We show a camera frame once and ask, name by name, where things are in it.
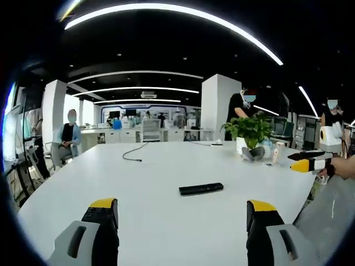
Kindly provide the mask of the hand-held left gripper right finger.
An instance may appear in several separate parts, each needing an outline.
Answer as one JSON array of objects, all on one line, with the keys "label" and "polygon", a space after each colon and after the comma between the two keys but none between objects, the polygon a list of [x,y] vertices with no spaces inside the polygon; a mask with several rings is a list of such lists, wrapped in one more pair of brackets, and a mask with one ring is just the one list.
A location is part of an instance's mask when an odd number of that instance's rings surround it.
[{"label": "hand-held left gripper right finger", "polygon": [[248,265],[319,265],[314,245],[266,202],[246,203]]}]

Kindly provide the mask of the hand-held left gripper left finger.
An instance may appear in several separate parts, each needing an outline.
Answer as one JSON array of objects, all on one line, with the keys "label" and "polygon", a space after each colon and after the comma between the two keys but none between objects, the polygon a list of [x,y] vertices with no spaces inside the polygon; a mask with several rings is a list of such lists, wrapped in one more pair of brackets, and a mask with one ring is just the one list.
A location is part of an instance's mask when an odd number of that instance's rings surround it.
[{"label": "hand-held left gripper left finger", "polygon": [[55,239],[47,264],[117,265],[118,251],[118,200],[99,199]]}]

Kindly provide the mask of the person's right hand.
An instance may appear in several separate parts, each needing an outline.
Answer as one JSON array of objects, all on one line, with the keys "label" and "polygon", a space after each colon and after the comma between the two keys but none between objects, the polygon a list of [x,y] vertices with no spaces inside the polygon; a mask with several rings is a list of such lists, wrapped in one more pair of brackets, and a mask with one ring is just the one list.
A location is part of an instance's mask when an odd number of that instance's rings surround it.
[{"label": "person's right hand", "polygon": [[323,170],[318,173],[319,178],[332,178],[335,174],[335,168],[333,165],[326,166]]}]

